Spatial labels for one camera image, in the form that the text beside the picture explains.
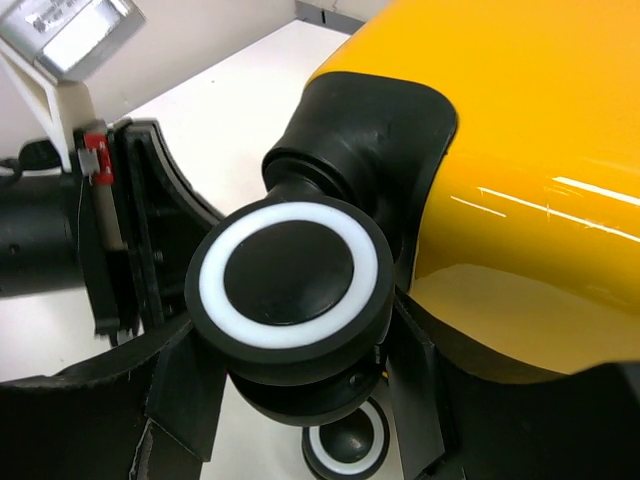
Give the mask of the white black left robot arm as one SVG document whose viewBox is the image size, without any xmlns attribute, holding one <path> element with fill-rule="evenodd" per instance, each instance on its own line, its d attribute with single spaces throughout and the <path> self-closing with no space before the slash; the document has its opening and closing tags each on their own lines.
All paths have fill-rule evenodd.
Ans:
<svg viewBox="0 0 640 480">
<path fill-rule="evenodd" d="M 1 294 L 84 288 L 95 333 L 119 344 L 184 311 L 187 268 L 222 214 L 154 120 L 96 122 L 74 141 L 69 171 L 47 140 L 2 161 Z"/>
</svg>

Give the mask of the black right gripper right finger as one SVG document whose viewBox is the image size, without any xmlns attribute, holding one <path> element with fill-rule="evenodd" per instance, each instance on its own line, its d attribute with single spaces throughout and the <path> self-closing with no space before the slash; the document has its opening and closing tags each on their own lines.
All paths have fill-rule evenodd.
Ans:
<svg viewBox="0 0 640 480">
<path fill-rule="evenodd" d="M 395 298 L 387 371 L 405 478 L 638 478 L 638 363 L 493 382 L 445 357 L 435 323 Z"/>
</svg>

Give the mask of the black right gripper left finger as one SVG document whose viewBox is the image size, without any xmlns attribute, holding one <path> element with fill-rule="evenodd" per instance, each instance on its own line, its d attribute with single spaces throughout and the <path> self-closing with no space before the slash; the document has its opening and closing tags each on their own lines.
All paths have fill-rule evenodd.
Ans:
<svg viewBox="0 0 640 480">
<path fill-rule="evenodd" d="M 177 321 L 52 376 L 1 385 L 4 479 L 197 479 L 226 373 Z"/>
</svg>

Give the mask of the yellow hard-shell suitcase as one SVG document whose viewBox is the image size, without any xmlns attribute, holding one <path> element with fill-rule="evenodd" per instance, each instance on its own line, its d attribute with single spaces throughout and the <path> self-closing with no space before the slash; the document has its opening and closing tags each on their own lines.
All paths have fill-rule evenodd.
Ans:
<svg viewBox="0 0 640 480">
<path fill-rule="evenodd" d="M 639 365 L 635 1 L 396 1 L 312 75 L 262 177 L 185 299 L 319 479 L 398 442 L 397 297 L 484 380 Z"/>
</svg>

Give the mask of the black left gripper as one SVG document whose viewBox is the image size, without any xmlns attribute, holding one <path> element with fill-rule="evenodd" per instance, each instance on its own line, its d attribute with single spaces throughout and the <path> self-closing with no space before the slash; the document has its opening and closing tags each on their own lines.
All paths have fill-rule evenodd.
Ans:
<svg viewBox="0 0 640 480">
<path fill-rule="evenodd" d="M 224 216 L 186 179 L 158 121 L 91 125 L 75 138 L 104 166 L 80 181 L 74 240 L 95 332 L 118 345 L 185 312 L 189 263 Z"/>
</svg>

